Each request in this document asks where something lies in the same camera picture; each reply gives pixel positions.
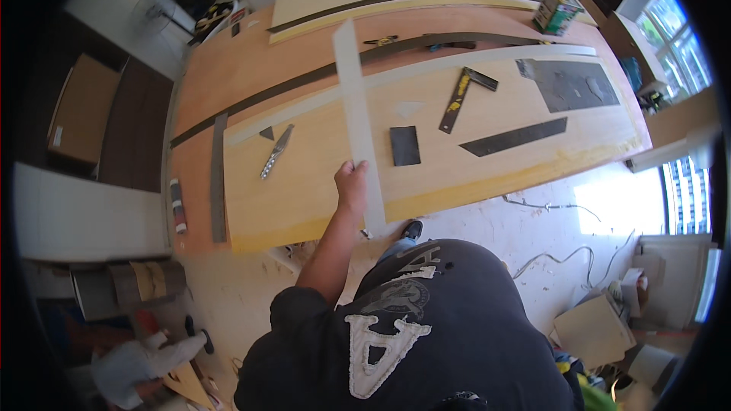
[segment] beige pants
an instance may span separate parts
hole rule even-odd
[[[160,346],[166,341],[168,338],[165,334],[157,332],[141,342],[148,352],[150,367],[158,378],[164,377],[181,364],[193,360],[198,351],[206,344],[207,338],[203,332],[200,332],[196,336],[160,349]]]

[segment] brown cardboard box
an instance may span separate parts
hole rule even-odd
[[[102,153],[120,73],[86,54],[74,65],[53,114],[48,149],[93,164]]]

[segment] forearm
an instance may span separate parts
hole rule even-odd
[[[317,290],[327,304],[334,307],[345,287],[360,221],[361,217],[353,215],[352,210],[339,206],[295,285]]]

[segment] black triangular scrap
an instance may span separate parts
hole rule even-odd
[[[271,126],[267,127],[263,131],[259,132],[259,135],[261,135],[265,139],[271,140],[272,142],[274,141],[274,131],[272,131]]]

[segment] blue jeans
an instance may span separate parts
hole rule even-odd
[[[378,265],[380,262],[383,262],[384,260],[386,260],[386,258],[388,258],[389,256],[398,254],[401,251],[406,251],[407,249],[412,248],[414,246],[416,246],[416,240],[408,238],[408,237],[402,238],[402,239],[398,240],[397,242],[395,242],[394,244],[392,244],[386,250],[386,252],[383,253],[383,255],[376,262],[376,265]]]

